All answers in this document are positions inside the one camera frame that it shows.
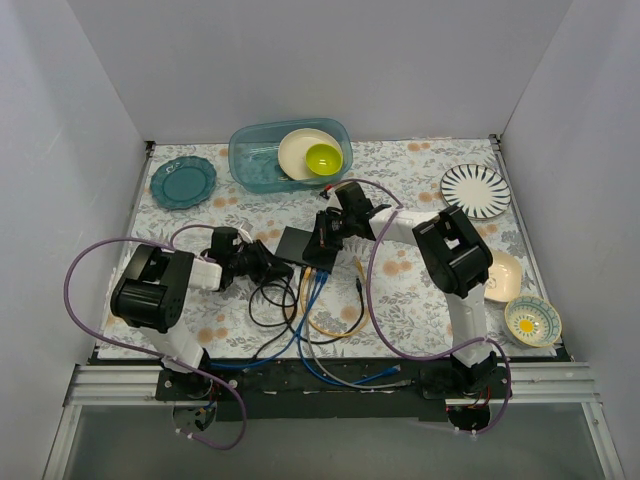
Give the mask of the black network switch box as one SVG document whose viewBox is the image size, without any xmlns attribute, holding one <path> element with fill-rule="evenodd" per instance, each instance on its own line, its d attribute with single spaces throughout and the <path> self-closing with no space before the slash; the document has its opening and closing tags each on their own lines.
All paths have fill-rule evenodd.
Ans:
<svg viewBox="0 0 640 480">
<path fill-rule="evenodd" d="M 304 256 L 305 248 L 312 237 L 313 233 L 310 231 L 287 226 L 279 240 L 275 256 L 287 263 L 331 273 L 336 262 L 337 251 L 322 251 L 317 256 Z"/>
</svg>

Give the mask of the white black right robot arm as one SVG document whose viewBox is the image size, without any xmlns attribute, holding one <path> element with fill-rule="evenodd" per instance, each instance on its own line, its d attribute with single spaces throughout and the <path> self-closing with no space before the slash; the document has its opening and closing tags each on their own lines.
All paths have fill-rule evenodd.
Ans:
<svg viewBox="0 0 640 480">
<path fill-rule="evenodd" d="M 454 389 L 475 397 L 489 384 L 497 367 L 494 348 L 487 339 L 484 296 L 493 256 L 468 217 L 456 206 L 440 212 L 416 212 L 402 205 L 375 205 L 358 181 L 339 184 L 335 200 L 316 213 L 314 229 L 302 258 L 325 260 L 343 248 L 343 241 L 357 236 L 374 242 L 375 255 L 385 239 L 419 249 L 432 283 L 445 295 L 452 348 L 436 355 L 406 354 L 384 336 L 378 325 L 371 294 L 374 261 L 368 263 L 367 306 L 374 329 L 393 353 L 413 361 L 448 357 Z"/>
</svg>

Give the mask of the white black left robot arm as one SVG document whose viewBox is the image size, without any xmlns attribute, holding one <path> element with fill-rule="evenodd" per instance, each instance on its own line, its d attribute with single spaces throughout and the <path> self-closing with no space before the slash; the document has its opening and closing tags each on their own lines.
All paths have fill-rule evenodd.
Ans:
<svg viewBox="0 0 640 480">
<path fill-rule="evenodd" d="M 262 286 L 291 279 L 293 269 L 261 241 L 248 241 L 233 227 L 215 227 L 203 256 L 140 245 L 112 292 L 111 313 L 140 330 L 163 365 L 180 372 L 180 390 L 200 400 L 211 392 L 213 377 L 201 367 L 208 356 L 182 319 L 187 292 L 223 292 L 243 276 Z"/>
</svg>

